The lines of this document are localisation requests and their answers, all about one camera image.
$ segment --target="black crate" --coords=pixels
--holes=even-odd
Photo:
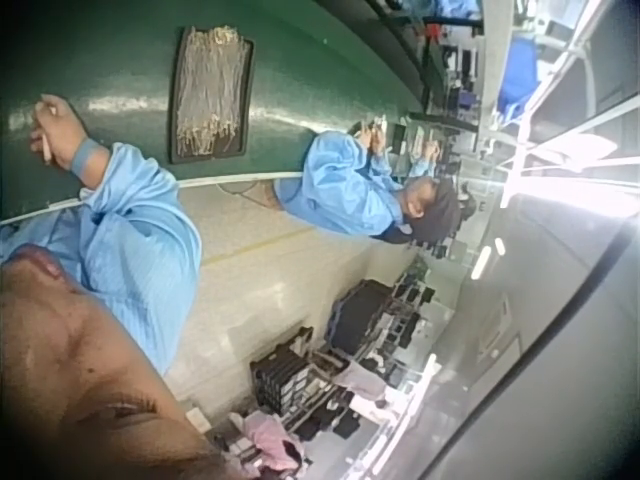
[[[284,415],[302,400],[309,382],[309,362],[279,347],[250,365],[253,390],[260,406]]]

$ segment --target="factory floor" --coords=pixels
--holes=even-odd
[[[403,246],[320,232],[217,187],[181,191],[203,243],[199,289],[165,379],[212,420],[251,393],[249,362],[302,325],[322,341],[331,305],[363,278],[392,284]]]

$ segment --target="green table surface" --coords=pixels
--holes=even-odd
[[[256,45],[246,154],[168,163],[170,92],[185,27],[230,25]],[[94,1],[33,16],[3,59],[3,219],[77,196],[72,175],[28,150],[42,92],[67,98],[90,135],[134,144],[179,180],[299,172],[314,132],[420,104],[345,25],[312,0]]]

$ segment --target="cable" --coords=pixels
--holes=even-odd
[[[446,456],[453,450],[464,434],[478,421],[487,409],[511,386],[518,376],[544,351],[553,339],[569,324],[571,319],[580,311],[591,295],[598,289],[600,284],[618,260],[631,244],[638,232],[638,216],[627,219],[607,246],[600,259],[595,264],[587,278],[578,287],[567,304],[560,310],[558,315],[551,321],[547,328],[522,354],[509,371],[498,381],[486,397],[471,411],[467,418],[460,424],[458,429],[449,437],[442,449],[436,454],[431,463],[427,465],[418,480],[427,478],[438,468]]]

